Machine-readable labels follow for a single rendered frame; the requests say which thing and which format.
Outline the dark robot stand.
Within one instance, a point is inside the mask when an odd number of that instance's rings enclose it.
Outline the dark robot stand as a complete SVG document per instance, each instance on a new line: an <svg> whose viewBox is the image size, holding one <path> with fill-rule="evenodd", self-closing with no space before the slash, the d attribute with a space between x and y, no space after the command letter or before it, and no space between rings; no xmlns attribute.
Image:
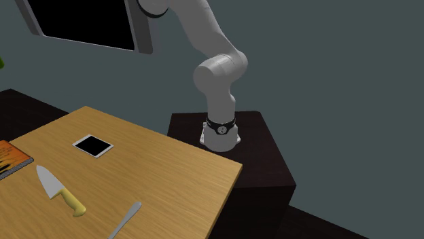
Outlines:
<svg viewBox="0 0 424 239"><path fill-rule="evenodd" d="M222 156L243 165L209 239L284 239L296 182L259 111L235 113L241 137Z"/></svg>

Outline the white tablet with black screen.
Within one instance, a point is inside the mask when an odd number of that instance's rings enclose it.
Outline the white tablet with black screen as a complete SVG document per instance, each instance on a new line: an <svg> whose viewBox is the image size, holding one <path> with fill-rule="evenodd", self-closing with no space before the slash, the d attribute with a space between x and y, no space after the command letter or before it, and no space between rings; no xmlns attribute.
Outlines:
<svg viewBox="0 0 424 239"><path fill-rule="evenodd" d="M79 150L91 155L94 158L99 158L114 147L111 143L103 141L98 137L87 134L83 138L72 144Z"/></svg>

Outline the silver cutlery piece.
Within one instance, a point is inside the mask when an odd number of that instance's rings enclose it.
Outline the silver cutlery piece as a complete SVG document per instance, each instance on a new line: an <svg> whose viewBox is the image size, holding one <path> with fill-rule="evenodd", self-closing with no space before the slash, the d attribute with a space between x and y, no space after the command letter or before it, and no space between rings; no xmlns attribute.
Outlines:
<svg viewBox="0 0 424 239"><path fill-rule="evenodd" d="M107 239L114 239L116 235L119 233L119 231L125 226L125 224L130 221L130 219L139 211L141 208L142 203L141 202L135 202L124 218L121 220L121 222L118 224L118 226L112 231L112 233L107 237Z"/></svg>

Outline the orange book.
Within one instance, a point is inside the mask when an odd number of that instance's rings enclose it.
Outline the orange book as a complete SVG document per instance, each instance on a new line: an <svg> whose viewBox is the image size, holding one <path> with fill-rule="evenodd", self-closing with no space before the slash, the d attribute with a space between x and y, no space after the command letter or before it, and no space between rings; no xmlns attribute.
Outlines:
<svg viewBox="0 0 424 239"><path fill-rule="evenodd" d="M10 142L0 141L0 181L32 163L34 159L13 146Z"/></svg>

